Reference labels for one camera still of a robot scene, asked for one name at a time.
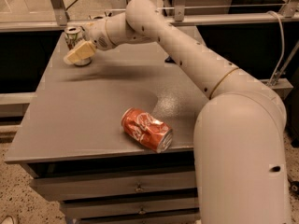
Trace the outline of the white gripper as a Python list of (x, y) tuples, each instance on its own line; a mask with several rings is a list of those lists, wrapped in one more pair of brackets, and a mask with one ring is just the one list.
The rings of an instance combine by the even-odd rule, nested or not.
[(100, 50), (114, 49), (116, 45), (111, 41), (107, 32), (105, 19), (89, 22), (86, 26), (87, 37), (92, 41), (81, 40), (64, 56), (67, 64), (79, 63), (91, 58), (96, 48)]

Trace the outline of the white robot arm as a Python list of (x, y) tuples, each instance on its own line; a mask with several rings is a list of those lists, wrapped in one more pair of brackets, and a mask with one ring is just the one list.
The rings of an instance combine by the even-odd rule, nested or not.
[(157, 42), (208, 101), (193, 132), (201, 224), (292, 224), (283, 132), (286, 108), (260, 80), (170, 24), (150, 0), (92, 21), (65, 56)]

